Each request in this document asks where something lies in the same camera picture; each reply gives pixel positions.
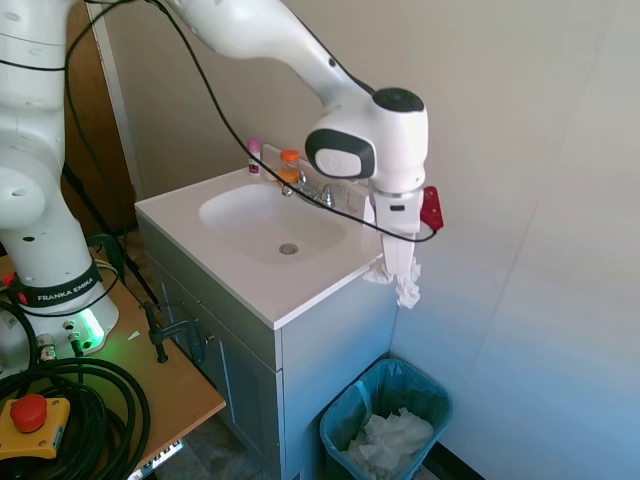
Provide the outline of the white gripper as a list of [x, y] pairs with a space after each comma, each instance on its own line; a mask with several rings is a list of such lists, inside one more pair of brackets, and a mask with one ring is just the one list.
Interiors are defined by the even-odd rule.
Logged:
[[374, 190], [372, 200], [376, 226], [385, 230], [381, 239], [386, 269], [392, 275], [405, 275], [420, 231], [421, 191], [391, 195]]

